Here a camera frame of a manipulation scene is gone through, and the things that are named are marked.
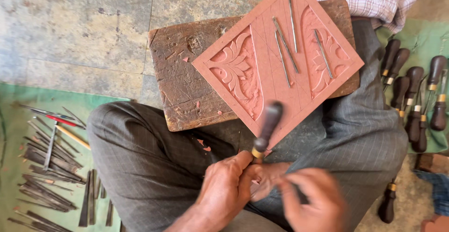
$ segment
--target gray trousers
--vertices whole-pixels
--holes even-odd
[[[347,231],[356,228],[382,194],[407,151],[399,116],[385,104],[382,92],[379,60],[384,50],[369,21],[352,25],[357,53],[365,62],[360,88],[323,103],[274,148],[286,156],[272,159],[294,161],[288,172],[328,169],[348,203]],[[308,129],[312,125],[317,126],[314,131]],[[161,110],[132,102],[99,106],[87,131],[101,182],[133,232],[166,229],[194,203],[206,168],[236,154],[231,144],[204,131],[170,132]],[[306,136],[312,141],[305,141]],[[197,139],[212,150],[205,152]],[[245,209],[291,230],[276,189]]]

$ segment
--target green mat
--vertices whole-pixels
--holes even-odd
[[[376,33],[379,41],[383,46],[386,46],[392,33],[385,28],[376,30]],[[449,23],[407,19],[405,27],[401,32],[394,35],[393,38],[401,40],[401,48],[410,49],[410,58],[404,64],[399,76],[405,76],[407,70],[412,66],[421,66],[424,68],[425,73],[428,73],[432,57],[437,55],[449,57]],[[385,92],[387,104],[390,104],[392,97],[393,92],[392,89],[389,88]],[[449,105],[449,96],[446,97],[446,104]],[[431,119],[432,114],[432,109],[429,109],[427,114],[428,120]],[[444,131],[439,132],[429,129],[427,131],[426,152],[440,152],[446,150],[448,148],[448,133],[449,127]],[[410,144],[409,153],[415,153]]]
[[[11,217],[27,223],[31,223],[30,220],[20,217],[18,214],[15,214],[13,210],[15,207],[19,207],[19,210],[22,212],[31,210],[32,212],[35,212],[43,216],[44,218],[47,218],[54,223],[57,223],[74,232],[118,232],[120,230],[121,222],[115,210],[113,211],[112,227],[105,227],[107,207],[109,204],[109,197],[107,196],[107,194],[106,199],[99,198],[95,202],[95,225],[88,226],[87,228],[78,227],[84,195],[84,186],[81,186],[79,184],[62,182],[56,183],[57,185],[74,190],[71,193],[62,189],[55,188],[53,186],[45,186],[65,197],[66,199],[72,201],[75,206],[78,207],[77,210],[73,210],[68,213],[53,211],[46,208],[21,203],[15,200],[15,198],[32,200],[28,196],[18,191],[17,184],[25,182],[25,180],[21,178],[21,174],[30,172],[28,167],[33,164],[30,161],[24,161],[23,157],[19,157],[19,155],[23,154],[25,151],[25,148],[20,149],[21,145],[25,143],[25,140],[22,137],[31,137],[34,135],[34,129],[32,129],[26,122],[32,119],[32,116],[35,116],[35,114],[32,114],[30,110],[21,108],[18,106],[18,104],[24,104],[34,108],[45,109],[48,111],[59,113],[65,113],[65,111],[61,108],[61,106],[64,106],[85,122],[89,113],[97,106],[103,103],[120,100],[129,101],[129,99],[123,98],[113,98],[100,95],[81,94],[24,86],[13,86],[0,83],[0,121],[2,123],[2,127],[0,128],[0,143],[2,144],[0,146],[0,231],[30,231],[29,228],[11,223],[6,220],[8,217]],[[42,118],[49,126],[53,125],[53,120],[50,120],[44,116],[40,116],[40,118]],[[75,133],[82,139],[87,140],[85,130],[77,129],[75,127],[70,127],[67,125],[64,125],[64,127],[69,131]],[[45,128],[42,129],[50,135],[49,131],[47,131]],[[76,155],[76,161],[78,161],[84,167],[81,170],[78,170],[77,174],[85,178],[87,175],[87,171],[93,168],[93,160],[90,150],[74,142],[71,138],[64,135],[62,136],[80,152],[80,154],[74,154]]]

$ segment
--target worn wooden stool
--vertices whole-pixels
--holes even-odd
[[[319,3],[355,49],[346,1],[324,0]],[[170,131],[183,131],[238,118],[191,62],[240,19],[227,17],[190,22],[148,33],[149,52]],[[359,85],[357,72],[329,98],[348,95]]]

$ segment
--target wooden handle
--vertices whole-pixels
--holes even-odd
[[[399,70],[404,66],[404,63],[410,57],[410,50],[406,48],[401,48],[397,51],[396,56],[394,57],[393,64],[388,72],[389,78],[395,78],[399,74]]]
[[[427,149],[427,137],[426,137],[427,121],[419,122],[419,140],[412,143],[412,149],[417,153],[424,153]]]
[[[75,140],[77,143],[83,145],[84,147],[86,147],[88,150],[90,150],[90,146],[89,144],[85,143],[84,141],[82,141],[81,139],[79,139],[78,137],[76,137],[74,134],[70,133],[68,130],[66,130],[65,128],[56,125],[56,128],[63,132],[64,134],[68,135],[70,138],[72,138],[73,140]]]
[[[394,219],[394,200],[396,199],[396,184],[389,183],[384,192],[384,200],[379,206],[377,214],[385,223],[391,223]]]
[[[280,102],[275,101],[265,109],[265,122],[262,125],[262,131],[259,137],[254,141],[254,148],[258,152],[264,152],[269,144],[274,129],[281,120],[283,114],[283,106]]]
[[[409,77],[399,77],[393,83],[393,99],[391,100],[391,106],[395,109],[400,109],[404,95],[409,88]]]
[[[397,39],[390,40],[385,47],[385,56],[382,61],[382,76],[387,76],[393,64],[393,59],[401,46],[401,41]]]
[[[419,140],[419,122],[421,113],[419,111],[412,111],[409,114],[406,131],[409,136],[409,142],[414,143]]]
[[[419,89],[419,81],[423,78],[424,68],[413,66],[407,70],[407,77],[410,79],[410,86],[406,92],[406,99],[413,99]]]
[[[432,119],[430,120],[430,128],[435,131],[443,131],[446,128],[446,102],[435,102],[433,107]]]
[[[430,61],[429,78],[427,78],[427,89],[436,90],[436,85],[440,80],[441,71],[446,68],[447,59],[444,56],[433,57]]]

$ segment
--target stone floor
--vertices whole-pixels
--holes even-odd
[[[0,81],[126,97],[161,107],[149,29],[242,15],[260,0],[0,0]],[[418,0],[409,17],[449,21],[449,0]],[[411,172],[408,156],[397,183],[396,219],[376,216],[357,231],[419,231],[433,212],[431,186]]]

